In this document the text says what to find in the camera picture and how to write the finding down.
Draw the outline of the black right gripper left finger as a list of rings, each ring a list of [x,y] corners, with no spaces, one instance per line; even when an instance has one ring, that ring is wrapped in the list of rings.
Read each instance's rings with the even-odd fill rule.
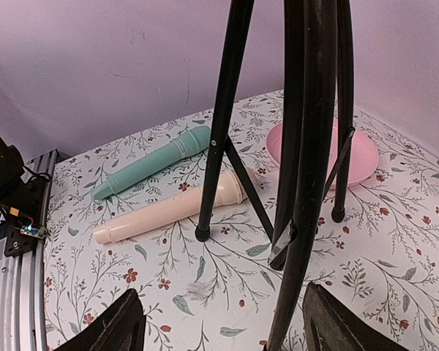
[[[90,326],[65,342],[61,351],[144,350],[146,315],[134,289],[126,290]]]

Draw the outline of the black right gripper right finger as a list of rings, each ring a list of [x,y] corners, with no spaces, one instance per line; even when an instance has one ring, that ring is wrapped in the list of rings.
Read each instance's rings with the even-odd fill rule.
[[[400,350],[401,346],[369,327],[319,284],[309,283],[303,300],[309,350]]]

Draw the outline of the pink toy microphone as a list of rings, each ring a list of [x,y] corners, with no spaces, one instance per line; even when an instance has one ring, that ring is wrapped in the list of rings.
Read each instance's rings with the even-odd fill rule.
[[[97,244],[123,241],[165,227],[200,213],[203,187],[194,186],[138,210],[112,218],[93,229]],[[242,203],[248,198],[245,188],[233,170],[220,173],[214,193],[214,207]]]

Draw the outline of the teal toy microphone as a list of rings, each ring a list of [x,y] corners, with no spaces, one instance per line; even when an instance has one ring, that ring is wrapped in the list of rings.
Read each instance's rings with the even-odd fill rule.
[[[117,195],[174,163],[199,154],[209,146],[210,134],[208,126],[182,132],[168,144],[109,175],[106,181],[92,189],[91,198],[104,200]]]

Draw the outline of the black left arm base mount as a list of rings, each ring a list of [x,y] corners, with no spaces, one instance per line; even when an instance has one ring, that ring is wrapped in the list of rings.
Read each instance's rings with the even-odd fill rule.
[[[51,176],[31,170],[14,146],[0,137],[0,235],[6,238],[4,256],[34,250],[48,230],[44,224],[45,195]]]

